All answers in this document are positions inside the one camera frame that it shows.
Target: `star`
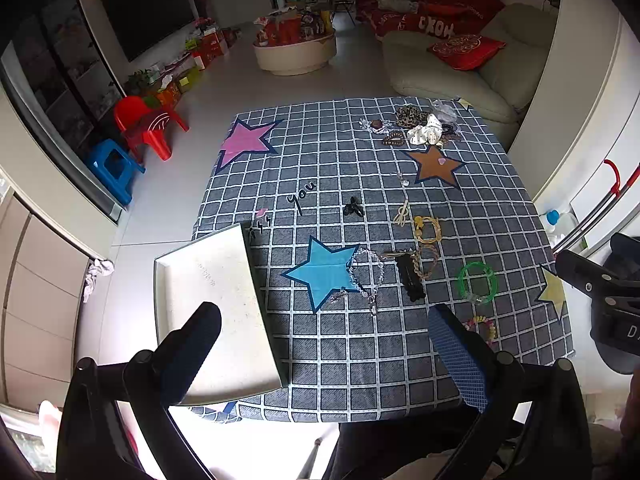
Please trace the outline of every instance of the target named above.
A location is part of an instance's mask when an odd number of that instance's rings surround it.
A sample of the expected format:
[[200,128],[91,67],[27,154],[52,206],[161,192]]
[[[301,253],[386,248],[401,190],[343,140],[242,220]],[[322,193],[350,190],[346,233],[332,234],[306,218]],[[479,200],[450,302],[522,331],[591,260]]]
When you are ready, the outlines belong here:
[[358,247],[359,245],[352,245],[330,249],[310,236],[306,262],[283,272],[282,275],[306,285],[311,310],[315,314],[333,292],[342,289],[358,292],[347,272],[347,265]]
[[236,119],[231,133],[220,147],[220,156],[214,174],[219,173],[243,153],[278,153],[263,137],[279,122],[249,126],[240,119]]
[[445,184],[460,188],[453,172],[466,163],[444,155],[436,146],[429,146],[426,152],[402,152],[412,158],[418,164],[418,173],[415,175],[415,183],[439,178]]
[[558,278],[550,270],[540,266],[542,273],[545,276],[545,288],[540,292],[540,295],[536,298],[536,301],[546,301],[547,303],[553,303],[560,319],[560,313],[562,312],[562,305],[564,304],[564,288],[562,288],[562,280]]

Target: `blue bottle cap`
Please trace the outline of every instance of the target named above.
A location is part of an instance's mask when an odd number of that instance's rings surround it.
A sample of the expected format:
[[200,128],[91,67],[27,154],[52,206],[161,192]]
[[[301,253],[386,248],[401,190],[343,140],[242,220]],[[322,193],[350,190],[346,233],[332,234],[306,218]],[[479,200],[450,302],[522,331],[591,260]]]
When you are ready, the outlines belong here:
[[559,219],[560,219],[560,213],[555,209],[552,209],[546,214],[546,221],[549,222],[551,225],[556,225]]

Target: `red handle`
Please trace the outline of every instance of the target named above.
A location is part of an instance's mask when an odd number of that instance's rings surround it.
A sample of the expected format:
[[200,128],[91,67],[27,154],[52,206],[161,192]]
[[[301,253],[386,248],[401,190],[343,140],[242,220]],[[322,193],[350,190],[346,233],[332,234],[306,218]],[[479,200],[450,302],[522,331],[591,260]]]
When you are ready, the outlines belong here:
[[611,186],[611,192],[616,197],[618,197],[620,195],[620,172],[618,171],[618,168],[616,167],[616,165],[611,160],[609,160],[608,158],[605,158],[603,160],[603,162],[604,162],[604,164],[607,164],[607,165],[611,166],[611,169],[616,174],[616,183],[613,186]]
[[636,168],[636,170],[631,174],[631,176],[629,177],[629,180],[626,181],[625,187],[632,186],[639,176],[640,176],[640,164],[638,164],[638,167]]

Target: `blue plastic stool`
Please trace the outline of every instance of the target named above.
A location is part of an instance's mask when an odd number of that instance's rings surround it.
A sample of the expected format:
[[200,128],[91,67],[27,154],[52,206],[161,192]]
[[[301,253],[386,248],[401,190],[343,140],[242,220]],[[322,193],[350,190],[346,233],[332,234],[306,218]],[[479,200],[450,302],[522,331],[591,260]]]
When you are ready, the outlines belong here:
[[145,173],[145,168],[112,139],[104,140],[92,149],[87,158],[87,166],[122,205],[131,202],[127,186],[133,177],[133,171]]

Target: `green bracelet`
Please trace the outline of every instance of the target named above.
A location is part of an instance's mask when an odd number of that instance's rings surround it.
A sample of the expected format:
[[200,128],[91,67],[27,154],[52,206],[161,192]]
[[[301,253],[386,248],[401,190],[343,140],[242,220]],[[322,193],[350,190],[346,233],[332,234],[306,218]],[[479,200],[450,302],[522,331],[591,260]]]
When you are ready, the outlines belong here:
[[[474,294],[471,290],[466,290],[465,279],[471,278],[469,276],[469,269],[472,267],[480,267],[480,269],[484,272],[484,276],[486,277],[487,283],[489,284],[489,294],[487,296],[478,296]],[[489,267],[487,264],[482,262],[471,262],[470,264],[466,264],[460,270],[458,275],[458,290],[463,298],[467,299],[469,303],[482,305],[485,303],[489,303],[498,292],[498,279],[495,277],[494,270]]]

